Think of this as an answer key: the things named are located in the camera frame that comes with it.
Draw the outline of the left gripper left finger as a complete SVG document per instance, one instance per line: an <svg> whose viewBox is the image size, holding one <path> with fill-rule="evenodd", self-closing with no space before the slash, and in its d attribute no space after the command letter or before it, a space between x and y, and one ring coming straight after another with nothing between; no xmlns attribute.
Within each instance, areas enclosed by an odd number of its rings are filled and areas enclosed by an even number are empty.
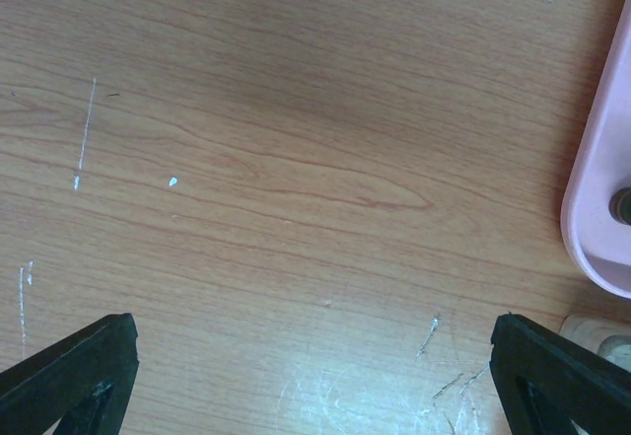
<svg viewBox="0 0 631 435"><path fill-rule="evenodd" d="M131 314L111 314L1 373L3 434L117 434L139 361Z"/></svg>

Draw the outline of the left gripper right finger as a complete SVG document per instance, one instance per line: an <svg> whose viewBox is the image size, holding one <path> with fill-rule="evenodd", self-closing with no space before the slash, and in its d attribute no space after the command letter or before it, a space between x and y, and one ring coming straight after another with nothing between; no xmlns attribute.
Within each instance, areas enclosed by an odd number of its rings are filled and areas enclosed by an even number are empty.
<svg viewBox="0 0 631 435"><path fill-rule="evenodd" d="M630 432L630 373L544 326L497 318L489 369L514 434Z"/></svg>

